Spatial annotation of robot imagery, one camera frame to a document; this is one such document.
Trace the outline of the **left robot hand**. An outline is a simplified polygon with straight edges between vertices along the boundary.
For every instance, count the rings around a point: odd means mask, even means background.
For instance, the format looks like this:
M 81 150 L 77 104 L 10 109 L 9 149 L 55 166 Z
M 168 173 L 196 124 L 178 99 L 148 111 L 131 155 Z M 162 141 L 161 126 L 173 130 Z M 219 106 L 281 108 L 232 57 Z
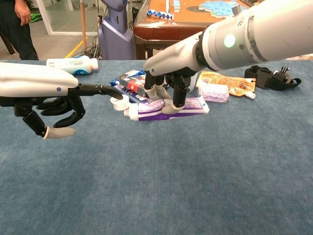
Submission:
M 72 74 L 44 65 L 2 62 L 0 64 L 0 105 L 13 107 L 15 116 L 43 139 L 62 139 L 75 134 L 71 126 L 85 114 L 82 96 L 109 95 L 118 100 L 123 96 L 111 86 L 83 84 Z M 36 106 L 43 116 L 72 114 L 50 127 L 32 109 Z

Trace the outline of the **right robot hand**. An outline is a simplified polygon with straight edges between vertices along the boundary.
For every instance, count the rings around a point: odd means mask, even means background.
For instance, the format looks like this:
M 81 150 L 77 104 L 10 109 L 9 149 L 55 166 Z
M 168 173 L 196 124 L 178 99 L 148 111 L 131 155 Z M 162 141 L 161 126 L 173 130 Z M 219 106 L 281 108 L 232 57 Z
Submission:
M 195 51 L 200 36 L 201 32 L 198 32 L 167 47 L 144 64 L 144 89 L 153 101 L 168 98 L 168 94 L 161 87 L 164 77 L 169 77 L 173 82 L 172 104 L 164 106 L 164 114 L 175 114 L 184 108 L 191 76 L 203 68 L 197 61 Z

